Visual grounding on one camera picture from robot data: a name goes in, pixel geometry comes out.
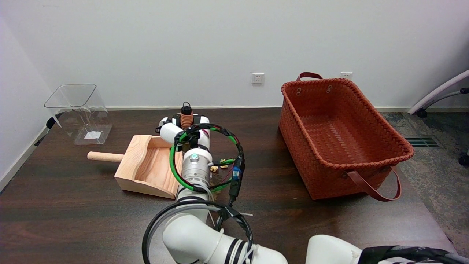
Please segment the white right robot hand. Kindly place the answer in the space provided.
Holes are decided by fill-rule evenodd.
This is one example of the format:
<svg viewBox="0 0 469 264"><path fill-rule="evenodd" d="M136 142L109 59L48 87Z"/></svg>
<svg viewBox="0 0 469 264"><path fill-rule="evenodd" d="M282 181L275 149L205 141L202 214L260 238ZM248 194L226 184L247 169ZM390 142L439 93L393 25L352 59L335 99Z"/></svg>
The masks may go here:
<svg viewBox="0 0 469 264"><path fill-rule="evenodd" d="M182 132L184 128L191 127L193 125L199 125L201 123L208 123L209 119L204 115L192 114L183 115L177 113L172 117L165 117L160 122L155 132L162 137L163 140L174 144L175 137L178 133ZM190 136L188 140L183 140L176 147L176 152L188 152L190 149L204 149L207 152L210 151L210 131L199 130L194 136Z"/></svg>

